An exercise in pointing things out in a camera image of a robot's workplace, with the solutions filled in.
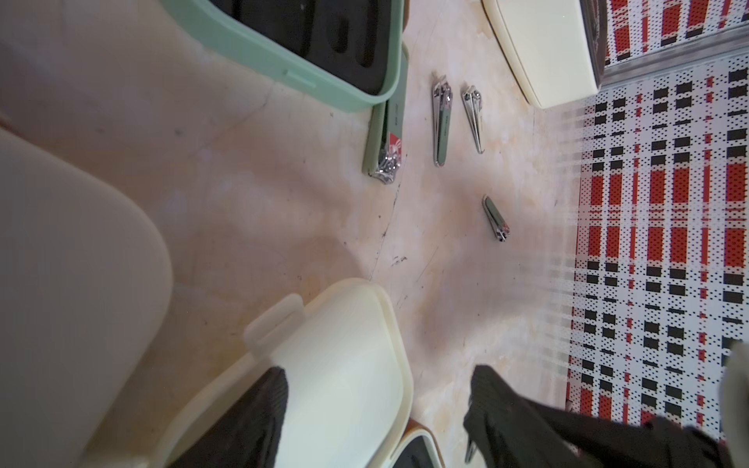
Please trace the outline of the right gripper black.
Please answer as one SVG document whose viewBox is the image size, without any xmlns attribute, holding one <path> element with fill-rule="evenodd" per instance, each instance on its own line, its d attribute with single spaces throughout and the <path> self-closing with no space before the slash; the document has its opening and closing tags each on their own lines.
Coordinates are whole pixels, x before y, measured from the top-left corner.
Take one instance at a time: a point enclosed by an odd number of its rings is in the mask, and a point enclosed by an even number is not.
<svg viewBox="0 0 749 468">
<path fill-rule="evenodd" d="M 636 427 L 530 402 L 564 441 L 605 467 L 730 467 L 727 447 L 696 427 L 653 417 Z"/>
</svg>

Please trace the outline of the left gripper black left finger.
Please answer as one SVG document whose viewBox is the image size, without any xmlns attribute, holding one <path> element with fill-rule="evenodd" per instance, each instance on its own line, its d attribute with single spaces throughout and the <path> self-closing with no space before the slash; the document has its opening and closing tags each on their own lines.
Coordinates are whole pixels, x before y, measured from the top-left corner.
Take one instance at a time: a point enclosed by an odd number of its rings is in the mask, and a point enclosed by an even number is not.
<svg viewBox="0 0 749 468">
<path fill-rule="evenodd" d="M 289 401 L 281 367 L 259 380 L 182 454 L 173 467 L 273 467 Z"/>
</svg>

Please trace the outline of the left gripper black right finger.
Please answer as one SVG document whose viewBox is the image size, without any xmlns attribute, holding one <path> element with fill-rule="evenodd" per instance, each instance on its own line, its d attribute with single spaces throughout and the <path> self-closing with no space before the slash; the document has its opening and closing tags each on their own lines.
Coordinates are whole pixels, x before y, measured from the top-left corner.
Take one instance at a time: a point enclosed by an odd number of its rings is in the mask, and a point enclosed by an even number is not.
<svg viewBox="0 0 749 468">
<path fill-rule="evenodd" d="M 488 467 L 585 466 L 531 404 L 486 365 L 473 371 L 463 427 L 467 464 L 480 454 Z"/>
</svg>

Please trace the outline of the cream case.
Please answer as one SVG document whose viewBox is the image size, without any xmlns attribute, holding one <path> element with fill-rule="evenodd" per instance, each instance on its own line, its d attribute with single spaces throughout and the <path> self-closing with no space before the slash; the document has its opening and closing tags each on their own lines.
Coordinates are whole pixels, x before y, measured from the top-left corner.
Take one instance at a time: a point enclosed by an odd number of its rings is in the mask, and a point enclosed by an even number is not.
<svg viewBox="0 0 749 468">
<path fill-rule="evenodd" d="M 168 311 L 173 268 L 130 198 L 1 135 L 1 463 L 69 467 Z"/>
<path fill-rule="evenodd" d="M 246 353 L 204 387 L 147 454 L 89 452 L 86 467 L 173 467 L 273 367 L 289 401 L 273 467 L 440 467 L 411 416 L 414 380 L 392 302 L 352 278 L 310 302 L 290 294 L 244 331 Z"/>
</svg>

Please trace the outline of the small silver clipper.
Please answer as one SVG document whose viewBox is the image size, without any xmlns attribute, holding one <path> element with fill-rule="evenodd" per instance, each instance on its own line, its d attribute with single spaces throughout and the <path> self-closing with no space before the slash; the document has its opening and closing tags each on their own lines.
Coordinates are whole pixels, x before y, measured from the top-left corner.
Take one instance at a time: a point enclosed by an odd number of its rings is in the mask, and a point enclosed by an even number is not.
<svg viewBox="0 0 749 468">
<path fill-rule="evenodd" d="M 475 86 L 468 86 L 461 95 L 472 138 L 479 154 L 485 152 L 483 144 L 483 97 Z"/>
</svg>

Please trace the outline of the green nail clipper case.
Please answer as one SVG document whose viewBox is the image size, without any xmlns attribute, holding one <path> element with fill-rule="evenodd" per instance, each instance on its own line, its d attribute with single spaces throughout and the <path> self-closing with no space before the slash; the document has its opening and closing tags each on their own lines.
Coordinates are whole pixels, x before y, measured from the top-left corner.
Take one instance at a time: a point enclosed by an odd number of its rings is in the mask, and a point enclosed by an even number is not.
<svg viewBox="0 0 749 468">
<path fill-rule="evenodd" d="M 402 1 L 165 1 L 204 47 L 321 103 L 359 112 L 401 73 Z"/>
</svg>

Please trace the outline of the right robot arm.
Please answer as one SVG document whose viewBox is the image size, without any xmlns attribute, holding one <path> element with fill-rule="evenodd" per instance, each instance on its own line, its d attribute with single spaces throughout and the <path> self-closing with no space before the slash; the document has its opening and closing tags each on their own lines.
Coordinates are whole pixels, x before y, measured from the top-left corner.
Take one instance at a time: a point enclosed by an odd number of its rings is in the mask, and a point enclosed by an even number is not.
<svg viewBox="0 0 749 468">
<path fill-rule="evenodd" d="M 532 402 L 551 429 L 600 467 L 746 467 L 748 465 L 748 345 L 738 342 L 719 385 L 725 442 L 694 427 L 654 417 L 640 427 Z"/>
</svg>

